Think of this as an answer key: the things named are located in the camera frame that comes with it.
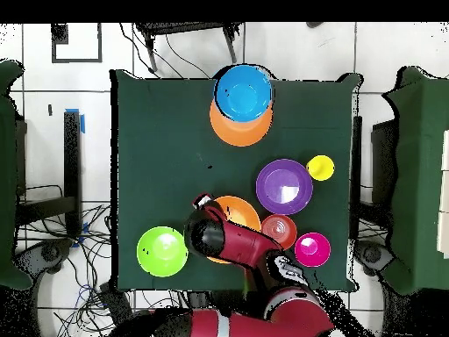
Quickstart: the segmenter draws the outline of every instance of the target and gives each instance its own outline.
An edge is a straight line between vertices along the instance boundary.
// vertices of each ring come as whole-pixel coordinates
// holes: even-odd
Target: stacked plates
[[[229,145],[244,147],[265,136],[273,121],[268,75],[254,65],[227,69],[217,80],[210,105],[210,123]]]

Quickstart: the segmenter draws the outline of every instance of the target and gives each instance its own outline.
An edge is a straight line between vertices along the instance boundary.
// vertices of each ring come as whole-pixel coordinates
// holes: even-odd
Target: white floor tile
[[[178,297],[173,295],[174,305],[177,306]],[[168,290],[136,290],[136,308],[158,308],[172,306]]]
[[[278,79],[335,81],[353,72],[354,22],[248,22],[246,62]]]
[[[151,67],[150,59],[143,35],[134,27],[137,37],[134,36],[134,42],[139,50],[140,58],[149,67]],[[239,27],[239,33],[235,33],[233,41],[234,52],[236,54],[237,63],[243,62],[243,25]],[[224,66],[232,65],[231,55],[229,53],[223,29],[214,28],[209,30],[199,30],[192,32],[180,32],[168,35],[170,46],[185,60],[197,65],[208,76],[214,76],[219,69]],[[186,78],[205,78],[205,74],[198,68],[188,64],[180,59],[170,49],[165,35],[156,36],[154,42],[154,51],[164,58],[170,65],[175,68],[182,77]],[[179,78],[173,69],[157,55],[154,56],[158,71],[156,74],[160,77]],[[139,60],[138,53],[134,53],[134,74],[138,77],[155,77],[148,72],[145,64]]]
[[[89,318],[85,318],[86,322],[84,323],[84,329],[78,327],[75,323],[75,319],[73,317],[73,310],[68,309],[38,309],[38,322],[40,328],[41,337],[57,337],[59,335],[64,334],[65,327],[61,326],[62,322],[56,317],[54,314],[58,314],[58,316],[67,322],[73,321],[73,324],[68,326],[68,333],[70,337],[100,337],[98,332],[90,332],[86,330],[86,328],[95,329],[95,326],[89,322]],[[112,325],[112,318],[109,316],[97,316],[93,318],[100,329],[104,327],[108,327]],[[109,334],[111,329],[102,331],[102,335],[106,336]]]
[[[403,66],[429,74],[449,74],[447,22],[358,22],[356,71],[365,81],[361,91],[386,92]]]
[[[23,93],[22,92],[11,92],[10,98],[12,101],[14,101],[14,104],[16,105],[16,110],[19,115],[24,115],[24,101],[22,99]]]
[[[64,111],[79,109],[85,121],[80,138],[82,199],[109,200],[110,93],[26,92],[25,107],[27,187],[57,184],[63,188]],[[35,190],[30,197],[42,199],[49,192],[54,190]]]
[[[336,329],[331,332],[331,335],[329,337],[345,337],[345,336],[339,329]]]
[[[362,266],[354,260],[353,279],[359,289],[350,296],[350,310],[383,310],[382,287],[377,276],[367,276]]]
[[[381,337],[383,312],[355,312],[351,314],[366,328],[369,329],[374,336]]]
[[[22,62],[22,25],[0,24],[0,60],[8,59]],[[11,90],[22,90],[22,79],[19,77],[11,86]]]
[[[100,204],[91,204],[91,203],[83,203],[82,209],[87,211],[88,209],[97,207]],[[83,213],[84,218],[83,222],[88,222],[94,218],[95,211],[91,211],[88,213]],[[90,227],[90,231],[92,233],[108,233],[108,230],[104,224],[103,218],[109,215],[109,210],[104,212],[99,219],[97,219],[92,226]],[[39,222],[31,224],[32,226],[37,227],[39,230],[43,230],[44,227]],[[55,229],[61,229],[61,227],[57,224],[47,223],[47,227],[54,231]],[[27,231],[28,239],[37,239],[37,238],[51,238],[51,235],[35,233],[33,231]],[[86,254],[89,255],[91,261],[93,261],[96,273],[97,273],[97,286],[96,288],[99,290],[99,286],[102,283],[105,283],[110,280],[110,255],[111,249],[110,245],[102,245],[97,244],[92,239],[87,239],[83,242],[83,244],[87,247]],[[78,282],[81,285],[88,284],[92,285],[92,269],[87,267],[86,256],[84,255],[81,247],[72,247],[70,248],[70,254],[68,258],[72,261],[72,263],[76,267],[76,276],[78,278]],[[39,288],[38,295],[38,306],[39,307],[74,307],[76,299],[79,296],[80,286],[75,280],[75,270],[70,264],[68,260],[63,262],[63,266],[60,272],[49,275],[45,274]],[[130,300],[133,301],[133,296],[130,293]]]
[[[127,33],[131,32],[131,24],[123,27]],[[69,28],[69,45],[71,39]],[[84,42],[97,45],[92,35]],[[24,25],[24,46],[25,90],[110,90],[111,68],[132,70],[132,44],[123,37],[119,24],[102,24],[101,63],[52,63],[49,24]]]
[[[360,183],[373,185],[373,145],[371,132],[373,125],[395,117],[393,109],[381,95],[359,95],[359,115],[362,117],[361,134],[361,174]],[[371,202],[371,189],[361,188],[360,199]]]

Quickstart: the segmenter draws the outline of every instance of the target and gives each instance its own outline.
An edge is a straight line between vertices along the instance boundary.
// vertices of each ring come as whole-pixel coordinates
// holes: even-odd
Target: magenta bowl
[[[306,233],[295,244],[295,257],[308,268],[324,265],[331,255],[331,243],[320,233]]]

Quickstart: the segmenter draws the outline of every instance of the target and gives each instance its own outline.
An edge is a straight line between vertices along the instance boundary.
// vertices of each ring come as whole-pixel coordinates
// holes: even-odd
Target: orange bowl
[[[225,117],[212,101],[210,123],[217,136],[229,145],[244,147],[260,141],[273,122],[272,103],[258,118],[247,123],[238,123]]]
[[[220,204],[228,221],[260,231],[259,215],[247,201],[230,196],[218,197],[215,201]],[[208,257],[208,259],[219,263],[229,263],[212,257]]]

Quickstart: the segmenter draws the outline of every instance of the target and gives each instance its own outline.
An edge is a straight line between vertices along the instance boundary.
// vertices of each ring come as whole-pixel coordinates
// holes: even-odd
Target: table
[[[242,290],[243,270],[189,254],[176,275],[158,278],[143,271],[136,258],[140,236],[154,226],[182,232],[202,192],[234,195],[248,201],[263,220],[270,213],[259,203],[255,180],[269,162],[289,158],[302,164],[317,154],[329,155],[336,171],[314,182],[306,208],[290,216],[298,235],[316,231],[331,243],[331,257],[307,269],[312,288],[353,290],[346,279],[349,227],[349,163],[352,95],[356,74],[338,82],[272,81],[274,122],[268,134],[250,147],[233,147],[213,132],[209,110],[215,80],[136,79],[112,70],[111,99],[117,99],[118,159],[112,161],[112,185],[118,170],[118,288],[120,290]],[[115,141],[115,130],[112,138]],[[293,249],[288,251],[293,257]]]

